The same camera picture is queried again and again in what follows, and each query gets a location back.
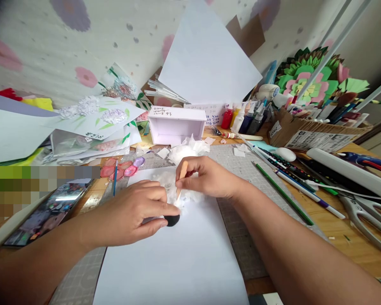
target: wooden desk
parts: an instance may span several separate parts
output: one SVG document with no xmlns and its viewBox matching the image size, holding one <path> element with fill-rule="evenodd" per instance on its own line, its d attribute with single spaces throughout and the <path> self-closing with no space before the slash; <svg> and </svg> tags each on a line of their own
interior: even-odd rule
<svg viewBox="0 0 381 305">
<path fill-rule="evenodd" d="M 267 141 L 266 130 L 267 126 L 264 126 L 257 135 L 263 136 L 264 139 Z M 203 137 L 216 138 L 217 140 L 213 143 L 213 145 L 221 145 L 220 140 L 222 138 L 218 136 L 213 136 L 212 131 L 207 128 L 205 129 Z M 226 141 L 227 144 L 242 143 L 241 140 L 237 139 L 226 139 Z M 346 146 L 342 151 L 351 151 L 354 153 L 376 156 L 375 154 L 372 154 L 371 152 L 368 152 L 360 146 L 352 143 Z M 83 197 L 83 199 L 81 199 L 81 201 L 78 203 L 72 216 L 74 217 L 79 213 L 87 212 L 88 210 L 96 207 L 100 199 L 102 198 L 104 191 L 106 190 L 107 183 L 108 178 L 101 178 L 98 181 L 96 181 L 92 188 L 88 191 L 86 196 Z M 301 194 L 298 190 L 291 187 L 289 184 L 286 185 L 287 188 L 293 194 L 293 196 L 301 203 L 303 208 L 312 217 L 314 222 L 321 228 L 325 235 L 328 237 L 333 236 L 335 238 L 335 240 L 331 240 L 330 242 L 338 250 L 346 254 L 356 264 L 359 264 L 363 269 L 367 270 L 372 276 L 381 278 L 381 251 L 376 249 L 368 240 L 366 240 L 357 229 L 351 227 L 350 221 L 348 219 L 338 219 L 337 217 L 329 213 L 327 210 L 317 205 L 314 201 Z M 343 205 L 341 204 L 338 198 L 332 196 L 331 194 L 323 190 L 320 190 L 319 192 L 317 192 L 317 194 L 328 204 L 332 205 L 338 211 L 347 215 L 343 208 Z M 369 228 L 375 236 L 378 236 L 381 239 L 381 234 L 379 233 L 379 231 L 375 230 L 373 227 Z M 350 241 L 348 241 L 344 237 L 344 235 L 346 235 L 350 239 Z M 0 248 L 0 258 L 5 255 L 8 255 L 13 251 L 13 249 L 9 248 Z M 276 291 L 269 277 L 248 280 L 245 282 L 245 284 L 249 295 L 264 294 Z"/>
</svg>

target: silver scissors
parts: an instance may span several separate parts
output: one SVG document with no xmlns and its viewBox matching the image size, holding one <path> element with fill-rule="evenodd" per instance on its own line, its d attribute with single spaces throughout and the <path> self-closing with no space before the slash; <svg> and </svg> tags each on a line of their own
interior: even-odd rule
<svg viewBox="0 0 381 305">
<path fill-rule="evenodd" d="M 335 184 L 329 179 L 325 178 L 323 175 L 318 173 L 318 176 L 323 180 L 325 184 L 330 186 L 338 186 L 344 189 L 344 186 Z M 373 233 L 363 224 L 363 218 L 367 220 L 370 224 L 381 231 L 381 214 L 377 211 L 381 211 L 381 204 L 371 201 L 369 199 L 352 195 L 344 191 L 338 191 L 339 199 L 342 202 L 344 209 L 348 214 L 350 221 L 356 226 L 361 233 L 363 233 L 374 246 L 381 250 L 381 241 L 374 236 Z"/>
</svg>

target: white box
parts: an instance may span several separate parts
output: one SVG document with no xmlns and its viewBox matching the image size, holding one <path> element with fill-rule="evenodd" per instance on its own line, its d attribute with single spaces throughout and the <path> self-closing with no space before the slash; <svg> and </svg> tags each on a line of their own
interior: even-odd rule
<svg viewBox="0 0 381 305">
<path fill-rule="evenodd" d="M 154 144 L 177 146 L 192 134 L 195 140 L 202 139 L 206 124 L 206 112 L 204 110 L 152 106 L 148 114 L 148 121 Z"/>
</svg>

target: cutting mat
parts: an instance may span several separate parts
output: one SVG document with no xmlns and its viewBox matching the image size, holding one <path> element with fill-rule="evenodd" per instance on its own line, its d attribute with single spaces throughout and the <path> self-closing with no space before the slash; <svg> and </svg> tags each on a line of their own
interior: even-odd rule
<svg viewBox="0 0 381 305">
<path fill-rule="evenodd" d="M 257 162 L 282 187 L 288 196 L 294 200 L 291 192 L 289 192 L 278 176 L 257 155 L 250 152 L 246 153 L 245 158 L 235 157 L 233 154 L 232 145 L 211 146 L 210 152 L 207 153 L 207 155 L 224 166 L 230 172 L 254 184 L 286 213 L 299 221 L 302 225 L 305 225 L 310 230 L 327 240 L 326 236 L 322 233 L 318 226 L 307 226 L 300 219 L 299 215 L 256 169 L 256 167 L 252 164 L 253 161 Z M 146 162 L 141 169 L 172 166 L 172 164 L 168 163 L 166 160 L 163 160 L 154 152 L 149 152 L 143 155 L 143 157 L 146 159 Z M 131 153 L 130 155 L 123 156 L 122 160 L 129 161 L 134 158 L 133 153 Z M 128 178 L 124 178 L 119 181 L 116 185 L 116 190 L 119 192 L 124 189 L 127 182 Z M 113 184 L 110 183 L 100 204 L 106 202 L 112 196 Z M 260 255 L 254 246 L 248 230 L 241 218 L 235 212 L 231 203 L 228 200 L 219 198 L 217 201 L 244 280 L 267 276 L 268 273 L 265 270 L 264 264 L 261 261 Z M 57 287 L 50 301 L 50 305 L 92 304 L 97 278 L 99 276 L 105 251 L 105 247 L 97 248 L 83 257 Z"/>
</svg>

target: smartphone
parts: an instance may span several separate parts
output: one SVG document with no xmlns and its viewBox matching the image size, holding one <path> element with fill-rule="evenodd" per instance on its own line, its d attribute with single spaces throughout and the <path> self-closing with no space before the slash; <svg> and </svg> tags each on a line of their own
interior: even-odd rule
<svg viewBox="0 0 381 305">
<path fill-rule="evenodd" d="M 93 181 L 94 179 L 80 179 L 76 182 L 83 183 L 66 183 L 57 188 L 10 235 L 3 246 L 24 247 L 65 222 Z"/>
</svg>

